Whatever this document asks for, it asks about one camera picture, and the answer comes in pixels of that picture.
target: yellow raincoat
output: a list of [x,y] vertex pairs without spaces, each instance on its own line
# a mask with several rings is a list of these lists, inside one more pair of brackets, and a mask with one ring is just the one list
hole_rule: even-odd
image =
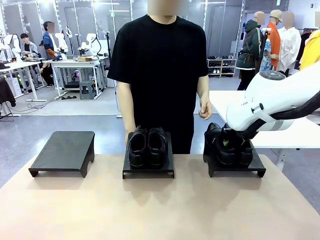
[[304,48],[300,71],[320,61],[320,30],[314,31]]

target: seated person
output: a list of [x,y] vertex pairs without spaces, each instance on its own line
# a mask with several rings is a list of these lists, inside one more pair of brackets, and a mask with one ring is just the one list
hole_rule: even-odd
[[[44,48],[44,41],[42,40],[39,46]],[[41,76],[45,80],[47,87],[53,87],[54,86],[54,79],[52,78],[52,74],[54,73],[52,70],[52,67],[50,63],[44,62],[42,67],[40,68]]]
[[28,56],[28,54],[35,54],[35,57],[38,57],[39,53],[37,46],[30,41],[28,34],[22,33],[20,38],[24,42],[24,45],[21,48],[21,53],[25,56]]

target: plastic stool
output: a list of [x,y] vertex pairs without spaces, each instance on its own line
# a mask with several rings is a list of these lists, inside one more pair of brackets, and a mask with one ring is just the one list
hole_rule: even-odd
[[92,81],[81,81],[79,83],[80,88],[80,99],[87,100],[87,99],[94,99],[96,96],[96,91],[94,88],[94,84]]

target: cardboard box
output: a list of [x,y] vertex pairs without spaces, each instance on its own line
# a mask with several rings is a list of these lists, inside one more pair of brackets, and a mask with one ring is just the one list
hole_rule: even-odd
[[89,62],[94,58],[92,56],[78,56],[78,62]]

